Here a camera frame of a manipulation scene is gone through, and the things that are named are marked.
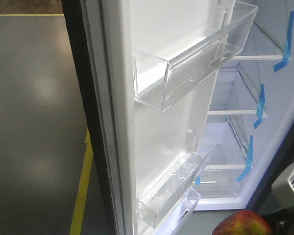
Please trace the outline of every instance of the red apple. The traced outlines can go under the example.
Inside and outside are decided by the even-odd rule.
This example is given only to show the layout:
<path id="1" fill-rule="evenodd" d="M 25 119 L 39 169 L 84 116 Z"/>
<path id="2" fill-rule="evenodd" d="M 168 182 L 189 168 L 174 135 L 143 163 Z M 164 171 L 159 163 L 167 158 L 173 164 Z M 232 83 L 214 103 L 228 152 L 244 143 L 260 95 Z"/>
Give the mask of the red apple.
<path id="1" fill-rule="evenodd" d="M 212 235 L 272 235 L 272 230 L 256 213 L 240 210 L 223 220 Z"/>

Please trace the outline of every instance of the open refrigerator door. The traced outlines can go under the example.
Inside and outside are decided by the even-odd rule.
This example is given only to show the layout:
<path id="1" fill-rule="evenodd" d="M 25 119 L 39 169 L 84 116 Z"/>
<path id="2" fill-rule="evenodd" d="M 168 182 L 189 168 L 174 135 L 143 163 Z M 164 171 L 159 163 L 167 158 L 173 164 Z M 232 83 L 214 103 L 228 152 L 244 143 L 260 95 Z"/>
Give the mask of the open refrigerator door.
<path id="1" fill-rule="evenodd" d="M 204 133 L 219 69 L 243 50 L 257 7 L 235 0 L 82 7 L 117 233 L 176 234 L 199 205 L 191 185 L 218 147 Z"/>

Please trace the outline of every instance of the door shelf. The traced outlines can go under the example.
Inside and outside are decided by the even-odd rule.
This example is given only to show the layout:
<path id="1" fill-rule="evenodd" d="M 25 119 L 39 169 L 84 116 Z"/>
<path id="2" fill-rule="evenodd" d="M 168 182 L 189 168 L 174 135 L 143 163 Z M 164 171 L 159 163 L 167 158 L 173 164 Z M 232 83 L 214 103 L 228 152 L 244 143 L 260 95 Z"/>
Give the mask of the door shelf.
<path id="1" fill-rule="evenodd" d="M 202 198 L 239 197 L 241 184 L 250 173 L 238 181 L 246 167 L 247 147 L 242 145 L 245 141 L 238 140 L 239 136 L 229 121 L 207 123 L 205 136 L 214 141 L 216 147 L 210 155 L 209 164 L 192 187 Z"/>
<path id="2" fill-rule="evenodd" d="M 160 223 L 156 228 L 149 226 L 145 230 L 140 231 L 139 235 L 177 234 L 182 225 L 196 208 L 199 200 L 200 194 L 193 188 L 189 187 L 183 194 L 181 200 L 171 208 L 162 223 Z"/>
<path id="3" fill-rule="evenodd" d="M 214 32 L 212 27 L 210 35 L 197 38 L 197 43 L 178 54 L 176 52 L 183 46 L 176 48 L 172 44 L 179 42 L 167 43 L 165 47 L 172 51 L 165 53 L 134 49 L 134 99 L 159 112 L 166 111 L 242 51 L 257 9 L 256 6 L 237 1 L 231 12 L 231 22 L 227 24 L 224 20 L 229 18 L 227 14 L 230 13 L 226 8 L 220 11 L 217 6 L 215 18 L 223 20 L 223 28 Z"/>
<path id="4" fill-rule="evenodd" d="M 240 72 L 219 71 L 208 115 L 255 115 L 257 105 Z"/>
<path id="5" fill-rule="evenodd" d="M 207 165 L 215 145 L 208 140 L 201 142 L 195 153 L 180 156 L 149 192 L 138 196 L 138 215 L 150 226 L 155 228 L 172 207 L 182 200 L 195 177 Z"/>

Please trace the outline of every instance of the crisper drawer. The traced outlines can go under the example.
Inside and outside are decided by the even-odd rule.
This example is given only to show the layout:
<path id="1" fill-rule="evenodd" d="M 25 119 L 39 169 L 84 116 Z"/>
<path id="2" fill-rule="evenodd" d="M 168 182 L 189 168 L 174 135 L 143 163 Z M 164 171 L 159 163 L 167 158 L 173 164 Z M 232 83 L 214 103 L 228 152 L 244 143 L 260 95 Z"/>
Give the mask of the crisper drawer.
<path id="1" fill-rule="evenodd" d="M 145 35 L 149 41 L 144 44 L 142 43 L 146 41 L 146 38 L 143 39 L 144 32 L 138 30 L 143 35 L 140 37 L 137 32 L 135 33 L 137 30 L 133 30 L 136 101 L 164 112 L 243 49 L 257 7 L 236 1 L 233 8 L 234 1 L 231 0 L 199 2 L 204 12 L 206 14 L 209 12 L 210 16 L 206 16 L 203 21 L 197 19 L 194 13 L 194 19 L 201 21 L 198 25 L 194 25 L 199 27 L 196 28 L 195 33 L 191 29 L 184 33 L 178 32 L 179 30 L 170 23 L 171 19 L 167 19 L 168 25 L 163 25 L 163 30 L 167 31 L 168 35 L 176 31 L 180 35 L 173 34 L 173 37 L 166 37 L 163 33 L 159 33 L 157 38 L 155 35 L 150 36 L 152 34 L 150 32 L 149 35 Z M 190 15 L 194 9 L 198 10 L 197 15 L 201 15 L 200 10 L 203 10 L 200 7 L 196 8 L 197 5 L 198 3 L 190 10 Z M 179 10 L 172 12 L 172 15 L 178 13 Z M 187 29 L 188 24 L 194 23 L 194 20 L 189 19 L 189 21 L 192 22 L 180 19 L 177 25 L 180 26 L 183 22 Z M 152 19 L 152 23 L 158 23 L 157 14 Z"/>
<path id="2" fill-rule="evenodd" d="M 202 198 L 239 197 L 241 185 L 253 169 L 252 138 L 238 134 L 230 116 L 223 122 L 207 123 L 205 136 L 216 147 L 192 187 Z"/>

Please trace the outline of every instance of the glass shelf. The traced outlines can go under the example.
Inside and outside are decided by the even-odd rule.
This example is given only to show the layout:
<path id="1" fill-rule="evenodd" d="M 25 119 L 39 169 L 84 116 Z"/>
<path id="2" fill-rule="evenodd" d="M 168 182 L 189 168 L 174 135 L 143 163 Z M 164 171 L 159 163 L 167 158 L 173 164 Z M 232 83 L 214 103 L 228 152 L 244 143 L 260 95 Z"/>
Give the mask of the glass shelf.
<path id="1" fill-rule="evenodd" d="M 240 72 L 219 71 L 208 115 L 255 115 L 257 105 Z"/>
<path id="2" fill-rule="evenodd" d="M 133 50 L 137 102 L 164 112 L 242 51 L 258 8 L 236 1 L 230 23 L 225 21 L 230 14 L 226 9 L 217 5 L 212 33 L 185 50 L 169 43 L 165 47 L 174 48 L 171 53 Z M 222 29 L 216 31 L 217 25 Z"/>

